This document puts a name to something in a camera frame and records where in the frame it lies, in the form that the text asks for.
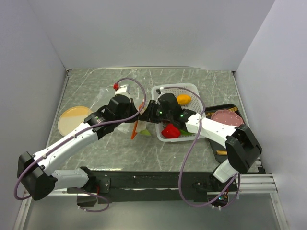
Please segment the clear zip bag orange zipper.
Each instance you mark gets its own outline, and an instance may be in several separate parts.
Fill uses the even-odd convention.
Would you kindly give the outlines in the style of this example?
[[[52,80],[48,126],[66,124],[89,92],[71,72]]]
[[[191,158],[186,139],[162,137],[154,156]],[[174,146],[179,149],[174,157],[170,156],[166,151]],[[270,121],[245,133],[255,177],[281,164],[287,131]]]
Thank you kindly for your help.
[[[101,106],[97,111],[89,114],[85,119],[84,123],[90,126],[105,123],[108,121],[122,120],[133,116],[137,113],[137,109],[134,105],[134,101],[129,94],[129,85],[118,86],[113,96],[107,105]],[[93,132],[97,134],[98,140],[105,135],[114,131],[114,129],[121,123],[134,123],[138,120],[137,115],[135,118],[126,122],[106,124],[93,128]]]

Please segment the red bell pepper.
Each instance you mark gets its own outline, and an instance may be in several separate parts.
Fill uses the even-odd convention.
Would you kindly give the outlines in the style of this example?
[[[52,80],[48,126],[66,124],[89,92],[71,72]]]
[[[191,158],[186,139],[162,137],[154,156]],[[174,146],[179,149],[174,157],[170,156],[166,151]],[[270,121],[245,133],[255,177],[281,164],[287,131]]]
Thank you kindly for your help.
[[[163,131],[161,132],[161,134],[163,137],[167,139],[171,139],[171,138],[179,138],[181,135],[181,132],[179,129],[174,127],[173,124],[168,123],[163,129]]]

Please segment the watermelon slice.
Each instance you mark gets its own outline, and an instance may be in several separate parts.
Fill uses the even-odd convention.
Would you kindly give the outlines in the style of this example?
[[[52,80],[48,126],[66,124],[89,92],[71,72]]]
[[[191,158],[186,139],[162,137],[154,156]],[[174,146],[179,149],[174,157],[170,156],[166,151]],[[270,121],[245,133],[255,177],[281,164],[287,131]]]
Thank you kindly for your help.
[[[181,133],[181,136],[184,136],[184,137],[189,137],[189,136],[195,135],[194,133],[190,133],[190,132],[187,132],[187,131],[184,131],[184,130],[180,130],[180,133]]]

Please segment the white cauliflower toy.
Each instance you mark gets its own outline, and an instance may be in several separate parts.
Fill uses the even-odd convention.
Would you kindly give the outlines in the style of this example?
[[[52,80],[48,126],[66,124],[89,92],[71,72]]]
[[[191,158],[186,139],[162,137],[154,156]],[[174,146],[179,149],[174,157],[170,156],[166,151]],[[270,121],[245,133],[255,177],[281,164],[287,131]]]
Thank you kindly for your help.
[[[150,132],[146,128],[146,122],[145,121],[138,121],[137,127],[136,127],[136,132],[138,134],[141,134],[143,136],[150,136]]]

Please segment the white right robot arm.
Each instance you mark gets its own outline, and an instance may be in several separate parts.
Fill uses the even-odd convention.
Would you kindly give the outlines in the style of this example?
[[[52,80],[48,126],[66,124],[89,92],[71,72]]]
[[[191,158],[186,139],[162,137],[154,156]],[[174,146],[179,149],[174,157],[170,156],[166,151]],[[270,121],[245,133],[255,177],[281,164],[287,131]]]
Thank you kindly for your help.
[[[211,188],[215,191],[221,191],[235,174],[247,173],[262,153],[262,147],[249,126],[226,125],[183,109],[171,93],[163,94],[157,101],[150,100],[139,120],[157,124],[169,122],[177,129],[198,133],[223,146],[227,160],[214,170],[210,179]]]

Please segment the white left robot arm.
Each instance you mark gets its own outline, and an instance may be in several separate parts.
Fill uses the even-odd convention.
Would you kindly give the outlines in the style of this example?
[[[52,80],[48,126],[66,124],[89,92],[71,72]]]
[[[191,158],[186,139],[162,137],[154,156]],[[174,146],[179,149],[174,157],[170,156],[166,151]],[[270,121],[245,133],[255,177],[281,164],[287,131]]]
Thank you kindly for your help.
[[[138,110],[132,98],[122,94],[85,118],[71,133],[53,145],[31,155],[19,156],[17,177],[33,200],[40,200],[53,190],[77,187],[88,193],[96,189],[96,176],[87,167],[59,171],[57,167],[83,147],[101,139],[124,122],[134,122]]]

